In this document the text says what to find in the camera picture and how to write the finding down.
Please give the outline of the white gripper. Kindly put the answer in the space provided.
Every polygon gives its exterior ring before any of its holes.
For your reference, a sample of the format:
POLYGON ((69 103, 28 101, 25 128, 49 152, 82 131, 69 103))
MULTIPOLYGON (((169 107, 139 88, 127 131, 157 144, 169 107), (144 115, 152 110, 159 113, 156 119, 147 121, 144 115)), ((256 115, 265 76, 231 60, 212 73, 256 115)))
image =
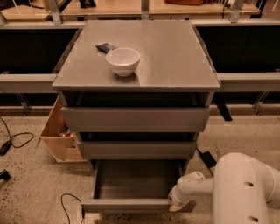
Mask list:
POLYGON ((177 184, 169 192, 171 200, 170 212, 177 212, 185 207, 192 196, 211 195, 213 193, 213 178, 205 178, 199 172, 194 171, 178 179, 177 184))

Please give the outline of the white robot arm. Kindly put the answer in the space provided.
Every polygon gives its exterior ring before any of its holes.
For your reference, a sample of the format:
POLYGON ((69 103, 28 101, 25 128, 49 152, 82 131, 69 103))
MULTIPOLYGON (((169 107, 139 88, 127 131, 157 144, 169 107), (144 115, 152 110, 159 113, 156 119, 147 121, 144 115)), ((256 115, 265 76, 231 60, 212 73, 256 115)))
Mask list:
POLYGON ((213 224, 270 224, 268 209, 280 207, 280 171, 232 152, 217 162, 211 178, 194 171, 171 189, 169 210, 177 212, 194 195, 213 197, 213 224))

